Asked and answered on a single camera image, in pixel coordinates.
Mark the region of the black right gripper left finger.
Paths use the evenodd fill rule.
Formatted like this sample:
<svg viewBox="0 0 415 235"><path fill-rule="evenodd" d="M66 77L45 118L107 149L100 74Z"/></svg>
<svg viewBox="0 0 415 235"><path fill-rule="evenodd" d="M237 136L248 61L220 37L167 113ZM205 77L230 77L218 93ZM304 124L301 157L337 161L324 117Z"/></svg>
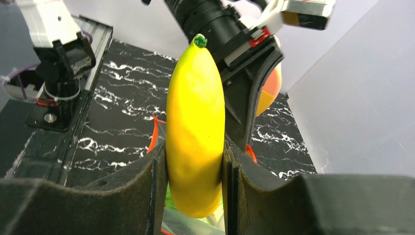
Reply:
<svg viewBox="0 0 415 235"><path fill-rule="evenodd" d="M159 235L167 185L164 143L84 187L2 179L3 235Z"/></svg>

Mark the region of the green toy lettuce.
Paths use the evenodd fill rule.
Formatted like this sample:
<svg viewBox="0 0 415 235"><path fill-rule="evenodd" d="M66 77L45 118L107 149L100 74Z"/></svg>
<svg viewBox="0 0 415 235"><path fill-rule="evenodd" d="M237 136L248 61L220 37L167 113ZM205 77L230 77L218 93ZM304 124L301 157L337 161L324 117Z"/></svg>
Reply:
<svg viewBox="0 0 415 235"><path fill-rule="evenodd" d="M170 191L170 186L169 184L167 184L167 189L166 189L166 197L165 197L165 207L172 209L172 210L177 210L173 199L172 199L172 195L171 195L171 191Z"/></svg>

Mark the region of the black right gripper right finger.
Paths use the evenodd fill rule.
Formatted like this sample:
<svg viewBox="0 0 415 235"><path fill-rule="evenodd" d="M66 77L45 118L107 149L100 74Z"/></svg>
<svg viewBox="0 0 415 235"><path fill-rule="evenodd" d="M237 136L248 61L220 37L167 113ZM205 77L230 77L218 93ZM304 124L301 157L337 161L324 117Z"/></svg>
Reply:
<svg viewBox="0 0 415 235"><path fill-rule="evenodd" d="M222 192L228 235L415 232L415 181L410 177L301 174L285 181L227 141Z"/></svg>

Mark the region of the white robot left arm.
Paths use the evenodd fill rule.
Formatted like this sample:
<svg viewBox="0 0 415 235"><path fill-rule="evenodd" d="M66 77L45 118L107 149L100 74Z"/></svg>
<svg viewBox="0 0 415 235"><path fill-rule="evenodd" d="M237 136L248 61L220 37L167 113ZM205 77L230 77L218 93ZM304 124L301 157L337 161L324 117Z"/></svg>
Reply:
<svg viewBox="0 0 415 235"><path fill-rule="evenodd" d="M283 54L271 28L248 27L219 0L168 0L189 41L173 71L166 105L166 150L212 150L229 139L245 150L260 92ZM40 59L36 73L55 103L73 100L67 87L92 69L89 40L61 0L17 1Z"/></svg>

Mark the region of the clear orange zip top bag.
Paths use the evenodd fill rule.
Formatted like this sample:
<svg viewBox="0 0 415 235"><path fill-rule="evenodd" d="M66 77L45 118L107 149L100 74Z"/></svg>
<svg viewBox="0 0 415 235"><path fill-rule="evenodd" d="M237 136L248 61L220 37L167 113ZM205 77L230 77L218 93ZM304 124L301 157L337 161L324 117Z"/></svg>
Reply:
<svg viewBox="0 0 415 235"><path fill-rule="evenodd" d="M159 120L155 115L152 138L147 153L154 149L165 139L165 121ZM255 163L256 156L250 145L246 151ZM172 210L164 206L161 234L162 235L225 235L224 207L222 195L220 195L218 208L204 218L190 218L178 210Z"/></svg>

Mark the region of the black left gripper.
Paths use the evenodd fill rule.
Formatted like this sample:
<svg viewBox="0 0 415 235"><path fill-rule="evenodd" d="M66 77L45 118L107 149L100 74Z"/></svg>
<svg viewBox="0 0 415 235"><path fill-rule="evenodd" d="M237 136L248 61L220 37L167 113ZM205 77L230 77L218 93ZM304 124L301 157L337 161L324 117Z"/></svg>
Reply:
<svg viewBox="0 0 415 235"><path fill-rule="evenodd" d="M269 29L249 29L230 5L219 0L167 0L188 40L207 38L221 75L226 105L226 136L245 150L251 138L260 90L283 55Z"/></svg>

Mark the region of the yellow toy banana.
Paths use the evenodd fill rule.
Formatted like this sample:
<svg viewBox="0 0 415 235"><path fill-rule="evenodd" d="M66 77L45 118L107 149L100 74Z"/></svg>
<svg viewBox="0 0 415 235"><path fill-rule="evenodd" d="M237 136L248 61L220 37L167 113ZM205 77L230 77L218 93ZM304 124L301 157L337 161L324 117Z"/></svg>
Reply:
<svg viewBox="0 0 415 235"><path fill-rule="evenodd" d="M166 102L166 163L177 210L191 218L211 215L222 198L225 140L224 92L208 40L197 34L179 58Z"/></svg>

